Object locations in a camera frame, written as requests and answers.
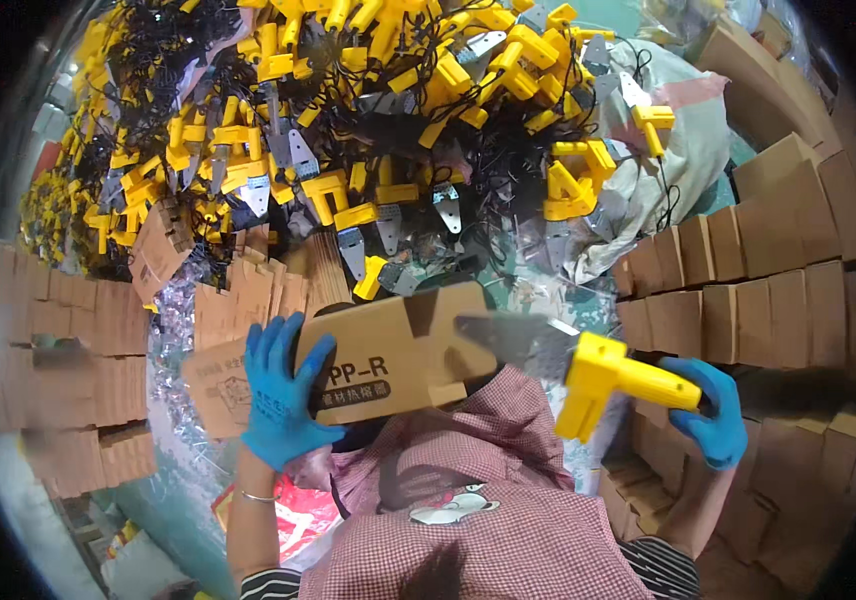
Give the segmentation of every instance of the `blue work glove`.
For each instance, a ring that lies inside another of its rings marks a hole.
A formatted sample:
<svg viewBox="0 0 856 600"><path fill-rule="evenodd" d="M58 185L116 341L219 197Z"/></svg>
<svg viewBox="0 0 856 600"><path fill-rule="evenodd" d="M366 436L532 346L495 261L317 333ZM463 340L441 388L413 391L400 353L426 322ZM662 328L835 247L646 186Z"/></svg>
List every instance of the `blue work glove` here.
<svg viewBox="0 0 856 600"><path fill-rule="evenodd" d="M734 379L694 358L666 356L658 361L658 366L701 388L715 412L713 418L707 418L674 409L668 412L671 425L695 441L711 469L725 471L736 467L748 446L748 432L741 420L741 402Z"/></svg>
<svg viewBox="0 0 856 600"><path fill-rule="evenodd" d="M288 461L345 437L343 427L326 427L308 415L308 392L335 338L323 335L292 377L292 343L304 320L302 313L275 317L264 331L253 324L244 352L251 412L242 443L278 473Z"/></svg>

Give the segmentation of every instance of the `stack of cardboard boxes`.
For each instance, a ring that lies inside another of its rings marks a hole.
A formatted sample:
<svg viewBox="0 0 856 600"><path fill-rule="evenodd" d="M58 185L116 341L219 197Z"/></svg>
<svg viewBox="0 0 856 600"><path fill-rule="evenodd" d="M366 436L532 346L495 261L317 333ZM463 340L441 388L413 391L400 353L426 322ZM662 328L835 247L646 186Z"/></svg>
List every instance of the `stack of cardboard boxes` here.
<svg viewBox="0 0 856 600"><path fill-rule="evenodd" d="M856 514L856 102L842 85L830 115L779 54L725 18L692 46L691 63L730 79L729 124L764 150L734 171L737 205L640 240L613 268L629 346L782 370L758 371L772 378L828 374L852 402L746 411L720 539L698 560L706 594L810 592ZM600 486L626 539L657 531L706 469L664 409L636 410L637 456L608 461Z"/></svg>
<svg viewBox="0 0 856 600"><path fill-rule="evenodd" d="M611 531L622 540L656 534L676 499L708 473L697 447L668 423L664 409L638 407L631 417L632 453L606 459L599 483ZM856 408L743 421L747 450L716 529L723 548L713 546L704 560L730 555L737 563L725 568L728 586L741 577L769 591L745 597L775 596L779 585L772 579L808 593L856 515Z"/></svg>
<svg viewBox="0 0 856 600"><path fill-rule="evenodd" d="M271 318L307 313L310 280L291 267L268 258L268 225L239 231L227 271L227 288L194 284L194 349L205 351L225 342L245 339L252 324L265 326ZM343 294L348 283L340 277Z"/></svg>
<svg viewBox="0 0 856 600"><path fill-rule="evenodd" d="M856 184L795 133L734 171L740 203L638 242L614 267L640 351L856 377Z"/></svg>
<svg viewBox="0 0 856 600"><path fill-rule="evenodd" d="M155 472L147 335L132 284L51 270L0 242L0 432L25 431L54 495Z"/></svg>

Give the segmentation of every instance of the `cable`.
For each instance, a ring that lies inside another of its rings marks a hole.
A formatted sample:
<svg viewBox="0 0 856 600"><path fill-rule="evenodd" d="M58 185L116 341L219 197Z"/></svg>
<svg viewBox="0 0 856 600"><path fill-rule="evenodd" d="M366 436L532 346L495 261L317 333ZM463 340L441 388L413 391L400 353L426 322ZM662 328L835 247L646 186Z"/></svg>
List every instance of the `cable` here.
<svg viewBox="0 0 856 600"><path fill-rule="evenodd" d="M668 202L668 207L665 208L665 211L661 213L661 216L658 217L657 222L654 224L654 230L656 232L662 232L671 227L672 212L675 210L675 207L678 205L678 203L682 200L682 188L677 185L674 185L674 183L668 185L668 179L665 177L665 167L664 163L662 162L662 157L659 156L657 159L658 172L661 174L661 182L665 187L665 199ZM671 192L673 189L675 192L677 192L674 201L672 201L671 199Z"/></svg>
<svg viewBox="0 0 856 600"><path fill-rule="evenodd" d="M645 77L641 73L641 69L645 68L652 61L652 53L647 48L642 48L641 51L635 49L635 44L628 41L626 37L622 37L621 35L615 35L615 40L619 40L621 42L625 42L627 47L631 49L631 54L634 54L634 73L631 74L631 78L634 79L640 88L645 87ZM648 53L648 58L642 60L641 57L644 53Z"/></svg>

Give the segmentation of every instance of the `yellow plastic part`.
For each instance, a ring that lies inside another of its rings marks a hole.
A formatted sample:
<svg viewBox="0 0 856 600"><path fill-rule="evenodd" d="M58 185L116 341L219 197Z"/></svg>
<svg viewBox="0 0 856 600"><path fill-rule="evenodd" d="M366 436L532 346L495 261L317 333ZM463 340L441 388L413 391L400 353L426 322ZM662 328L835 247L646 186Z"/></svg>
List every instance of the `yellow plastic part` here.
<svg viewBox="0 0 856 600"><path fill-rule="evenodd" d="M387 86L396 94L400 94L404 90L408 90L411 86L417 83L419 74L414 68L410 68L401 75L389 80Z"/></svg>
<svg viewBox="0 0 856 600"><path fill-rule="evenodd" d="M548 167L549 196L551 196L552 180L558 189L567 193L571 198L578 198L582 195L582 188L578 186L578 181L558 160L552 162L551 166Z"/></svg>
<svg viewBox="0 0 856 600"><path fill-rule="evenodd" d="M397 183L395 185L379 185L374 188L375 204L396 205L414 202L419 198L419 186L414 183Z"/></svg>
<svg viewBox="0 0 856 600"><path fill-rule="evenodd" d="M520 42L524 46L522 56L539 69L547 69L558 60L559 52L541 39L527 25L515 25L507 34L507 42Z"/></svg>
<svg viewBox="0 0 856 600"><path fill-rule="evenodd" d="M448 119L445 118L442 121L426 126L425 130L421 132L421 136L418 138L418 144L425 148L431 148L434 146L435 142L438 141L438 136L442 134L442 130L445 128L447 123Z"/></svg>
<svg viewBox="0 0 856 600"><path fill-rule="evenodd" d="M314 102L316 104L318 104L319 99L315 98ZM309 127L312 123L315 122L315 118L321 112L322 112L322 107L320 104L318 105L317 108L312 108L311 106L308 106L307 108L304 109L304 112L302 112L302 114L298 117L298 119L297 119L298 125L300 125L302 127Z"/></svg>
<svg viewBox="0 0 856 600"><path fill-rule="evenodd" d="M565 3L548 13L545 19L545 29L564 31L571 27L571 22L578 18L578 10Z"/></svg>
<svg viewBox="0 0 856 600"><path fill-rule="evenodd" d="M463 110L461 114L458 114L458 118L476 130L482 129L482 126L485 125L485 122L488 121L488 111L482 108L481 106L469 106L466 110Z"/></svg>
<svg viewBox="0 0 856 600"><path fill-rule="evenodd" d="M578 41L578 45L581 45L595 36L601 36L607 42L614 42L615 32L611 29L582 29L580 27L572 27L572 34L575 36L575 40Z"/></svg>
<svg viewBox="0 0 856 600"><path fill-rule="evenodd" d="M702 397L698 386L657 366L632 360L627 352L623 342L580 334L565 379L568 396L554 426L558 437L587 443L615 390L668 408L698 408Z"/></svg>
<svg viewBox="0 0 856 600"><path fill-rule="evenodd" d="M378 283L378 274L381 273L381 268L388 264L388 261L381 256L366 256L364 258L364 279L355 283L355 288L352 290L355 296L362 300L374 300L375 294L381 289L381 284Z"/></svg>
<svg viewBox="0 0 856 600"><path fill-rule="evenodd" d="M311 77L315 73L315 69L308 66L308 58L299 58L294 62L292 73L294 78L300 81Z"/></svg>
<svg viewBox="0 0 856 600"><path fill-rule="evenodd" d="M614 175L617 165L605 145L605 141L598 138L590 138L585 143L587 146L584 153L584 161L588 163L588 171L592 179L600 178L602 181L609 180Z"/></svg>
<svg viewBox="0 0 856 600"><path fill-rule="evenodd" d="M542 110L542 112L535 114L525 121L525 129L528 130L530 134L534 134L536 132L540 132L561 118L561 114L556 113L552 108L546 108Z"/></svg>
<svg viewBox="0 0 856 600"><path fill-rule="evenodd" d="M631 120L645 134L649 154L652 157L664 157L665 150L656 130L670 130L674 127L675 114L671 106L635 106L631 109Z"/></svg>
<svg viewBox="0 0 856 600"><path fill-rule="evenodd" d="M301 190L311 199L314 211L317 212L318 221L323 227L328 227L335 222L331 208L328 206L326 194L331 194L335 198L336 207L347 207L349 200L345 188L346 180L343 169L328 171L301 182Z"/></svg>
<svg viewBox="0 0 856 600"><path fill-rule="evenodd" d="M559 81L551 73L545 73L544 75L538 78L537 82L538 91L541 92L542 95L544 95L545 99L548 101L548 104L554 106L554 104L558 102L559 99L562 97L562 93L565 91L562 82Z"/></svg>
<svg viewBox="0 0 856 600"><path fill-rule="evenodd" d="M378 210L374 207L374 202L365 202L353 208L338 210L335 214L335 229L340 232L366 223L374 223L377 219Z"/></svg>
<svg viewBox="0 0 856 600"><path fill-rule="evenodd" d="M292 189L292 186L287 183L277 183L272 182L270 185L271 188L271 198L274 198L274 201L279 205L284 205L285 203L289 203L291 200L295 198L295 190Z"/></svg>
<svg viewBox="0 0 856 600"><path fill-rule="evenodd" d="M356 192L365 189L368 183L368 169L364 161L358 161L351 165L351 178L348 180L348 188Z"/></svg>
<svg viewBox="0 0 856 600"><path fill-rule="evenodd" d="M515 15L510 10L501 7L497 2L491 3L492 7L481 10L473 10L474 18L481 21L488 29L504 32L515 25Z"/></svg>
<svg viewBox="0 0 856 600"><path fill-rule="evenodd" d="M367 30L383 4L384 0L362 0L362 7L351 17L351 29L358 32Z"/></svg>
<svg viewBox="0 0 856 600"><path fill-rule="evenodd" d="M262 59L263 54L261 54L261 44L258 43L258 40L252 37L246 37L245 39L238 42L238 53L244 55L244 59L249 63L257 63Z"/></svg>
<svg viewBox="0 0 856 600"><path fill-rule="evenodd" d="M395 166L391 154L385 154L378 160L378 185L390 186L394 181Z"/></svg>
<svg viewBox="0 0 856 600"><path fill-rule="evenodd" d="M184 146L175 148L169 146L165 148L165 160L175 171L184 171L191 165L191 154L185 150Z"/></svg>

